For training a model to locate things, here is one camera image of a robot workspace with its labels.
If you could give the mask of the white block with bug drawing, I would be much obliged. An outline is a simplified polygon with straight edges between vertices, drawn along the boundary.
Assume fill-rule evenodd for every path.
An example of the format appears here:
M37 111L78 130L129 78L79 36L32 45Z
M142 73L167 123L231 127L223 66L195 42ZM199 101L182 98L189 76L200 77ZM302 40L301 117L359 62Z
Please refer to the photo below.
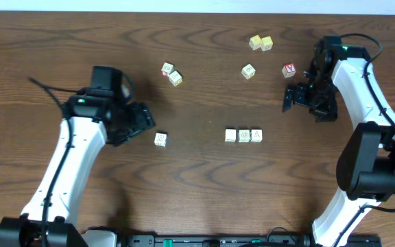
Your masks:
M251 129L251 142L262 142L263 131L261 129Z

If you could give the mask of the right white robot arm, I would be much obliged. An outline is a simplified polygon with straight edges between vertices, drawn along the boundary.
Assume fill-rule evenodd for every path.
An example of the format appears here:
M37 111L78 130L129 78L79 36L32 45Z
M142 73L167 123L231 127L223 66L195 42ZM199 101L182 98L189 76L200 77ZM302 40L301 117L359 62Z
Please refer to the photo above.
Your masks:
M325 36L314 48L307 81L285 90L283 110L307 107L318 121L337 119L341 95L353 132L336 167L338 188L311 230L288 240L291 246L380 246L373 236L352 232L372 210L395 195L395 112L374 76L374 56L365 47Z

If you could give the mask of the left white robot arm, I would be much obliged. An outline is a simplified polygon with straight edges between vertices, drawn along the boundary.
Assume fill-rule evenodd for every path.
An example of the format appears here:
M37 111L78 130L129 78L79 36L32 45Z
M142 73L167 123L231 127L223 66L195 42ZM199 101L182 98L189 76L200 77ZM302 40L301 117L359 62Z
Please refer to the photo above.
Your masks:
M154 127L144 103L73 95L64 105L58 144L47 171L18 218L0 223L0 246L122 246L119 231L76 229L78 209L101 149L118 146Z

